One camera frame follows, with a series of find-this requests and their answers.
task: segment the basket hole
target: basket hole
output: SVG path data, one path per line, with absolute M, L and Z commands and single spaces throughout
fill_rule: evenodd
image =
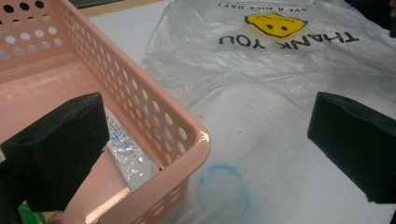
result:
M 1 51 L 0 52 L 0 59 L 8 59 L 9 58 L 9 54 L 5 51 Z
M 172 158 L 171 158 L 171 156 L 170 156 L 168 153 L 165 153 L 165 158 L 166 158 L 166 161 L 167 161 L 168 163 L 171 163 L 171 162 L 172 162 Z
M 57 30 L 55 27 L 51 26 L 51 27 L 49 28 L 49 33 L 50 33 L 50 34 L 56 35 L 57 32 L 58 32 L 58 30 Z
M 146 134 L 148 135 L 149 139 L 152 139 L 152 135 L 151 135 L 151 132 L 149 130 L 147 130 Z
M 36 45 L 29 45 L 27 48 L 31 52 L 37 52 L 37 46 Z
M 134 112 L 133 112 L 133 111 L 130 112 L 130 115 L 131 115 L 131 117 L 132 117 L 133 119 L 135 118 Z
M 145 119 L 145 122 L 146 122 L 146 126 L 148 126 L 148 128 L 151 128 L 151 124 L 150 124 L 149 120 Z
M 128 105 L 129 105 L 129 107 L 134 108 L 134 105 L 132 104 L 131 99 L 128 99 Z
M 152 210 L 157 210 L 161 205 L 163 205 L 163 201 L 159 201 L 154 206 L 151 207 Z
M 137 95 L 134 96 L 134 100 L 136 101 L 136 104 L 137 104 L 137 105 L 140 104 L 139 97 L 137 97 Z
M 161 145 L 160 145 L 159 142 L 155 142 L 155 146 L 156 146 L 159 150 L 163 150 L 163 149 L 161 148 Z
M 30 40 L 30 35 L 27 33 L 22 33 L 21 34 L 21 39 L 22 40 Z
M 114 62 L 114 65 L 116 66 L 117 71 L 120 71 L 119 64 L 117 62 Z
M 167 138 L 172 139 L 172 134 L 171 134 L 171 132 L 169 131 L 169 129 L 166 129 L 166 130 L 165 130 L 165 135 L 166 135 Z
M 165 147 L 168 151 L 170 151 L 170 152 L 172 151 L 172 147 L 168 142 L 165 142 Z
M 177 193 L 175 196 L 172 197 L 171 202 L 176 201 L 178 198 L 180 198 L 180 196 L 181 196 L 181 193 L 180 192 Z
M 13 13 L 13 12 L 14 12 L 14 7 L 12 7 L 12 6 L 10 6 L 10 5 L 4 5 L 4 6 L 3 6 L 3 10 L 4 10 L 6 13 Z
M 20 8 L 23 11 L 28 11 L 30 9 L 29 5 L 27 5 L 26 3 L 20 3 Z
M 146 91 L 145 91 L 145 90 L 142 90 L 142 93 L 143 93 L 143 97 L 145 97 L 145 100 L 148 100 L 148 99 L 149 99 L 149 96 L 148 96 L 148 94 L 146 93 Z
M 157 113 L 160 113 L 160 107 L 158 106 L 157 102 L 153 101 L 152 104 L 154 105 L 155 111 L 157 111 Z
M 43 47 L 43 49 L 49 49 L 50 48 L 50 43 L 47 41 L 44 41 L 41 43 L 41 47 Z
M 8 35 L 8 36 L 6 36 L 6 41 L 7 41 L 8 44 L 15 44 L 17 39 L 15 39 L 15 37 L 12 36 L 12 35 Z
M 134 224 L 146 224 L 146 221 L 141 217 Z
M 182 128 L 178 128 L 178 131 L 180 132 L 180 136 L 181 136 L 184 140 L 186 140 L 186 139 L 187 139 L 186 131 L 184 131 L 184 129 L 182 129 Z
M 56 39 L 53 41 L 53 43 L 54 43 L 56 46 L 61 46 L 64 42 L 62 41 L 62 39 L 56 38 Z
M 143 105 L 143 107 L 145 108 L 146 115 L 149 115 L 149 108 L 146 105 Z
M 172 126 L 172 124 L 173 124 L 173 121 L 172 121 L 172 118 L 171 118 L 171 116 L 170 116 L 170 115 L 168 115 L 168 114 L 165 114 L 165 118 L 166 118 L 166 121 L 168 122 L 168 124 Z
M 177 143 L 177 145 L 178 145 L 178 150 L 179 150 L 181 153 L 185 153 L 185 152 L 186 152 L 186 148 L 184 148 L 183 144 Z
M 12 24 L 17 27 L 17 28 L 21 28 L 22 27 L 22 22 L 20 20 L 13 20 Z
M 139 118 L 142 118 L 142 113 L 140 112 L 139 108 L 136 109 L 136 114 Z
M 142 121 L 141 120 L 138 120 L 137 121 L 137 123 L 139 124 L 139 127 L 141 128 L 141 129 L 143 129 L 144 127 L 143 127 L 143 123 L 142 123 Z
M 157 127 L 160 127 L 160 126 L 161 126 L 160 120 L 159 120 L 156 116 L 154 116 L 154 124 L 155 124 L 155 126 L 157 126 Z
M 176 194 L 180 191 L 180 186 L 175 187 L 174 189 L 172 189 L 171 194 Z
M 155 210 L 155 212 L 154 212 L 154 216 L 156 217 L 156 216 L 158 216 L 158 215 L 160 215 L 162 212 L 163 212 L 163 209 L 164 209 L 164 206 L 161 206 L 161 207 L 159 207 L 157 210 Z
M 119 84 L 122 85 L 122 80 L 120 77 L 117 77 L 117 80 L 119 81 Z
M 154 133 L 155 133 L 155 136 L 156 136 L 158 139 L 161 139 L 161 132 L 160 132 L 159 129 L 156 129 Z
M 51 17 L 48 14 L 44 14 L 41 19 L 43 19 L 44 22 L 50 22 Z
M 35 1 L 35 6 L 38 8 L 43 8 L 44 7 L 44 3 L 41 1 Z
M 35 36 L 43 37 L 44 36 L 44 32 L 42 30 L 35 30 Z
M 29 17 L 27 19 L 27 22 L 30 24 L 36 24 L 37 23 L 37 19 L 35 17 Z
M 134 88 L 137 90 L 137 83 L 134 79 L 132 79 L 132 84 L 134 85 Z
M 14 53 L 15 53 L 16 55 L 18 55 L 18 56 L 22 56 L 23 53 L 24 53 L 24 51 L 23 51 L 23 49 L 14 49 Z
M 131 95 L 131 90 L 129 89 L 128 86 L 125 86 L 125 90 L 126 90 L 126 93 L 128 93 L 128 95 Z
M 128 74 L 125 72 L 125 70 L 122 70 L 122 73 L 124 74 L 125 80 L 128 80 Z

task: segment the clear plastic wrap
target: clear plastic wrap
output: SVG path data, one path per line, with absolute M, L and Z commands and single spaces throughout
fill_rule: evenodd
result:
M 146 155 L 108 108 L 105 108 L 105 112 L 110 133 L 107 147 L 130 191 L 136 190 L 154 177 L 161 168 Z

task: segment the blue ink stain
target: blue ink stain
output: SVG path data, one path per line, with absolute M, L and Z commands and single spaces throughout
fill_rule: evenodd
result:
M 198 185 L 202 209 L 220 223 L 243 217 L 250 207 L 250 195 L 242 176 L 231 165 L 214 165 Z

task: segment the green object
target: green object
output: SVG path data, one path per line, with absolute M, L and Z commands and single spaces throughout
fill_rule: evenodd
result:
M 18 210 L 22 216 L 24 224 L 45 224 L 46 219 L 44 218 L 43 214 L 35 213 L 30 210 L 27 204 L 22 204 Z

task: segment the smiley face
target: smiley face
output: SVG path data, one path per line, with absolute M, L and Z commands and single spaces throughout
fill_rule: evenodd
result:
M 245 22 L 253 24 L 267 35 L 285 37 L 303 29 L 308 21 L 293 17 L 283 17 L 276 13 L 255 14 L 245 17 Z

